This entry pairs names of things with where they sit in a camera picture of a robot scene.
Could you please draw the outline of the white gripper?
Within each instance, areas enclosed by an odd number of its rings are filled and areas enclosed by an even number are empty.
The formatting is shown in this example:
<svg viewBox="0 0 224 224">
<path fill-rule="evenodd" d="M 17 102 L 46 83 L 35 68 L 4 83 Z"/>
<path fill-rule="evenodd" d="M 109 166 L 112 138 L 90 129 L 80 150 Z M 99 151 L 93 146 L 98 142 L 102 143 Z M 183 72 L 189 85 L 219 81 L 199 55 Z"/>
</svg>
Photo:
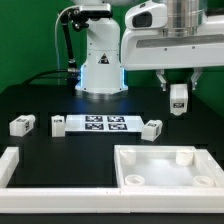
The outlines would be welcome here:
<svg viewBox="0 0 224 224">
<path fill-rule="evenodd" d="M 202 68 L 224 65 L 224 19 L 208 19 L 197 34 L 189 37 L 163 37 L 160 30 L 127 29 L 122 38 L 121 64 L 126 70 L 157 70 L 163 91 L 167 89 L 163 69 L 194 68 L 195 90 Z"/>
</svg>

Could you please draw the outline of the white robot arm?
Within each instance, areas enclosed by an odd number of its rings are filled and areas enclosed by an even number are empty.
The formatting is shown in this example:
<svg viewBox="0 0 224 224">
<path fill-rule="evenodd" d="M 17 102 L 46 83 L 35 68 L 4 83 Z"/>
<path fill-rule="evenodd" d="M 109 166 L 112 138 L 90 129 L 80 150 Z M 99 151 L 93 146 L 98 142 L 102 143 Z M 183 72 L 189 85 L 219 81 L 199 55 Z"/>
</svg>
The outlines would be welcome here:
<svg viewBox="0 0 224 224">
<path fill-rule="evenodd" d="M 87 19 L 87 59 L 79 89 L 113 95 L 127 89 L 120 71 L 224 65 L 224 8 L 207 0 L 73 0 Z"/>
</svg>

